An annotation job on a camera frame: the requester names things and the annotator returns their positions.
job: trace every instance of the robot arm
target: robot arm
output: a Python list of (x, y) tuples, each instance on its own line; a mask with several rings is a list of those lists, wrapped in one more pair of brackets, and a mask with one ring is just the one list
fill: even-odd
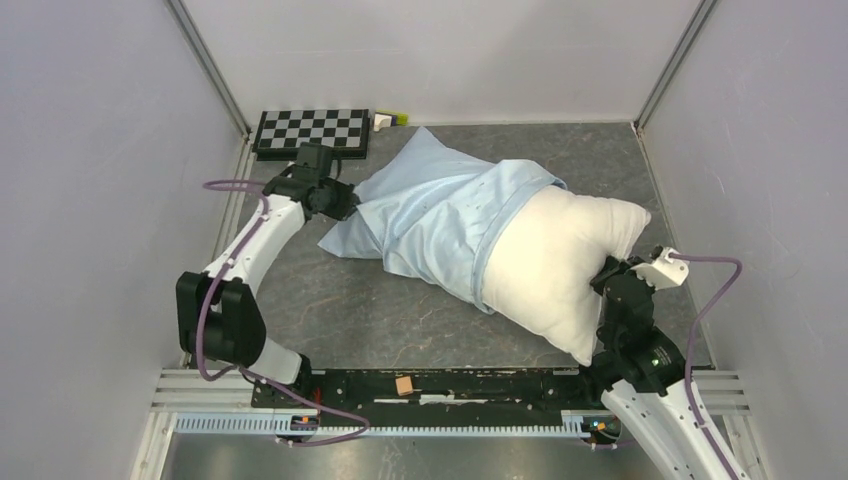
[(598, 337), (606, 351), (585, 373), (601, 387), (604, 406), (630, 430), (664, 478), (745, 479), (695, 382), (690, 403), (683, 356), (653, 324), (651, 295), (682, 285), (689, 273), (686, 262), (672, 253), (660, 247), (652, 262), (609, 259), (592, 280), (604, 298)]
[[(265, 186), (267, 204), (259, 205), (224, 253), (202, 273), (183, 273), (177, 281), (177, 316), (184, 351), (195, 353), (198, 319), (205, 297), (211, 294), (215, 307), (206, 317), (205, 357), (250, 368), (287, 385), (308, 378), (306, 357), (267, 337), (253, 294), (280, 250), (312, 215), (343, 220), (353, 213), (359, 201), (353, 185), (330, 178), (332, 163), (331, 148), (301, 146), (295, 163)], [(254, 228), (257, 222), (262, 222), (261, 228)], [(221, 281), (210, 293), (218, 276)]]

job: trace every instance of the light blue pillowcase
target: light blue pillowcase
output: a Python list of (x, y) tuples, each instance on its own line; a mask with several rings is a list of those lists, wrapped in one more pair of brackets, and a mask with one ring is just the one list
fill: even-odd
[(483, 272), (503, 229), (536, 192), (565, 184), (530, 160), (479, 160), (419, 128), (386, 167), (359, 184), (362, 204), (318, 242), (333, 255), (383, 259), (491, 313)]

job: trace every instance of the white wall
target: white wall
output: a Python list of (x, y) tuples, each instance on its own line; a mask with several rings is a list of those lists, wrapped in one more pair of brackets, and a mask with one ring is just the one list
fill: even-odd
[[(775, 479), (848, 478), (848, 3), (719, 3), (647, 125), (683, 251), (738, 255), (711, 316)], [(693, 269), (703, 305), (727, 267)]]
[(0, 478), (126, 478), (239, 136), (164, 2), (0, 6)]
[(360, 106), (419, 123), (632, 120), (697, 0), (186, 0), (249, 122)]

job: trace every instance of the small orange block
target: small orange block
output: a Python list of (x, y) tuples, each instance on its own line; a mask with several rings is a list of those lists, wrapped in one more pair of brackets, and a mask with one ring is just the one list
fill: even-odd
[(398, 388), (398, 395), (409, 395), (412, 393), (412, 379), (409, 377), (398, 377), (395, 379), (395, 384)]

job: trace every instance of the pillow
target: pillow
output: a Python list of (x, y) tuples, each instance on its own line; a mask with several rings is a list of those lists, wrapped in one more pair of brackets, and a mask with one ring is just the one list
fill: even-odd
[(588, 366), (601, 313), (589, 281), (608, 255), (629, 256), (650, 220), (629, 202), (544, 188), (495, 243), (483, 302)]
[(564, 187), (535, 162), (478, 160), (421, 128), (356, 187), (357, 212), (318, 245), (381, 258), (387, 272), (501, 312), (589, 365), (601, 302), (589, 280), (608, 255), (629, 254), (650, 215)]

